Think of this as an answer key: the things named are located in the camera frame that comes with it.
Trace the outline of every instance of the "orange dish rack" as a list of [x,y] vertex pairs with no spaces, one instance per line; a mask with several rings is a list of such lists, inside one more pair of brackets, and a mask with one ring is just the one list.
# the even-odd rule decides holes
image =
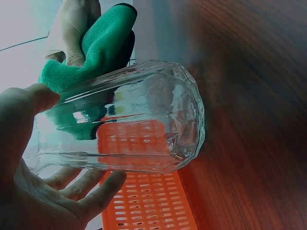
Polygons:
[[[123,143],[119,139],[114,143],[107,135],[114,135],[117,129],[123,128],[128,129],[129,133],[144,132],[140,128],[131,130],[134,128],[129,122],[101,126],[97,132],[99,151],[120,151]],[[162,130],[155,130],[154,134],[151,130],[151,135],[161,134]],[[137,148],[154,148],[154,145],[154,141],[151,141],[150,146]],[[198,229],[177,171],[167,174],[127,173],[122,189],[102,213],[102,223],[103,230]]]

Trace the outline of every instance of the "hand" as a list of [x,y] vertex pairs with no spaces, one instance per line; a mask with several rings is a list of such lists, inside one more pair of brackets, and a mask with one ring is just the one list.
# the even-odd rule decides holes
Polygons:
[[58,100],[59,94],[42,84],[0,94],[0,229],[84,229],[126,179],[124,172],[113,172],[86,196],[104,172],[88,171],[65,188],[80,169],[63,168],[45,180],[29,171],[22,154],[32,133],[34,116]]
[[100,16],[98,0],[63,0],[49,33],[46,58],[66,58],[67,65],[81,67],[80,39]]

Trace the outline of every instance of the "cable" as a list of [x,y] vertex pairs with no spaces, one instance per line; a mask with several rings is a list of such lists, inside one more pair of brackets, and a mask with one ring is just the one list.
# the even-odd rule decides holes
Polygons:
[[6,47],[6,48],[4,48],[4,49],[0,49],[0,52],[3,51],[3,50],[6,50],[6,49],[13,48],[13,47],[15,47],[15,46],[20,46],[20,45],[23,45],[23,44],[26,44],[26,43],[29,43],[29,42],[34,42],[34,41],[37,41],[37,40],[41,40],[41,39],[44,39],[44,38],[48,38],[48,36],[49,36],[49,32],[48,32],[48,35],[45,36],[45,37],[40,37],[40,38],[36,38],[36,39],[30,40],[30,41],[22,42],[22,43],[13,45],[13,46],[9,46],[9,47]]

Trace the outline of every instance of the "gloved hand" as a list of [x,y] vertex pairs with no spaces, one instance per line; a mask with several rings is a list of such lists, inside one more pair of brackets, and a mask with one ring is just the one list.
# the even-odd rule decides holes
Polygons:
[[66,65],[81,67],[80,39],[100,16],[98,0],[63,0],[48,36],[46,59],[66,59]]

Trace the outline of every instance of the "wood grain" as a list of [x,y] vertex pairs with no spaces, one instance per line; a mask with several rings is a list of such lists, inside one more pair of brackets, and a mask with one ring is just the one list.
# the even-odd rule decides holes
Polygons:
[[180,176],[200,230],[307,228],[307,2],[134,0],[136,58],[198,83],[207,137]]

